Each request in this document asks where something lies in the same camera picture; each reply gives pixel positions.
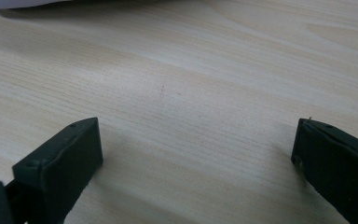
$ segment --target white object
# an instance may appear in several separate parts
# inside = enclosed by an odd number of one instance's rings
[[[0,9],[16,7],[36,7],[54,2],[63,2],[69,0],[0,0]]]

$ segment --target black clamp jaw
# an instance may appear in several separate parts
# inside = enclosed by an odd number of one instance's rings
[[[358,139],[338,128],[300,119],[292,162],[351,224],[358,224]]]
[[[73,123],[13,166],[0,182],[0,224],[59,224],[103,163],[98,119]]]

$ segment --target table surface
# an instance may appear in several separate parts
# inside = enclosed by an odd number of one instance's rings
[[[0,180],[90,117],[104,164],[65,223],[347,223],[290,155],[299,118],[358,137],[358,0],[0,11]]]

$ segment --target light wood surface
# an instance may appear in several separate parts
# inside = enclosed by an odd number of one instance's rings
[[[358,0],[88,1],[0,12],[0,180],[98,117],[65,223],[347,223],[290,162],[299,118],[358,137]]]

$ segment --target wooden table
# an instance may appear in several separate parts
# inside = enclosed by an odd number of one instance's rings
[[[98,117],[65,223],[346,223],[290,162],[299,118],[358,137],[358,0],[88,1],[0,12],[0,180]]]

